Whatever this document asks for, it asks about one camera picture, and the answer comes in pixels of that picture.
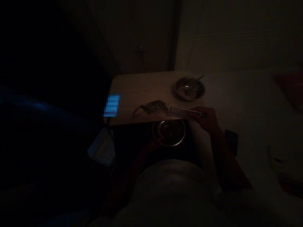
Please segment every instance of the metal bowl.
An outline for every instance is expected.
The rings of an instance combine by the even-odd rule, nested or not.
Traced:
[[[203,83],[193,77],[183,77],[177,80],[175,84],[177,94],[186,100],[196,100],[205,93]]]
[[[173,147],[181,143],[185,137],[185,132],[183,120],[158,121],[152,125],[154,138],[162,138],[161,144],[167,147]]]

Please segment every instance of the phone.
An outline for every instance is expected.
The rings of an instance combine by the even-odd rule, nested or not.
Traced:
[[[116,117],[118,112],[119,102],[120,102],[120,94],[110,93],[107,96],[107,102],[104,107],[103,117]]]
[[[231,152],[234,154],[234,156],[237,156],[238,134],[230,130],[225,130],[225,138]]]

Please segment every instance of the spoon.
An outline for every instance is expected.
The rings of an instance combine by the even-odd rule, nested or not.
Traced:
[[[202,77],[204,77],[205,75],[202,75],[202,76],[200,76],[197,80],[200,80],[200,79],[202,79]]]

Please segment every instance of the wooden table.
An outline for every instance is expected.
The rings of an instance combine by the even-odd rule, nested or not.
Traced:
[[[117,117],[111,118],[110,126],[179,119],[168,117],[164,112],[148,115],[142,109],[137,111],[136,114],[141,113],[138,117],[133,117],[132,113],[138,106],[155,100],[162,100],[169,104],[168,108],[192,109],[196,106],[203,106],[203,98],[195,101],[184,100],[176,94],[174,88],[177,79],[185,76],[198,78],[199,75],[201,74],[187,71],[170,71],[116,76],[112,81],[110,93],[120,93],[121,100]]]

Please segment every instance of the finger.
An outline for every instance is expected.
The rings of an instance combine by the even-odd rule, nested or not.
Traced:
[[[160,143],[162,141],[162,138],[157,138],[151,141],[151,150],[155,150],[157,148],[160,148],[163,146],[162,143]]]
[[[199,116],[197,116],[197,115],[195,115],[195,114],[193,114],[193,113],[190,113],[189,116],[190,116],[191,118],[195,119],[196,122],[199,122],[199,121],[201,120],[201,117],[199,117]]]

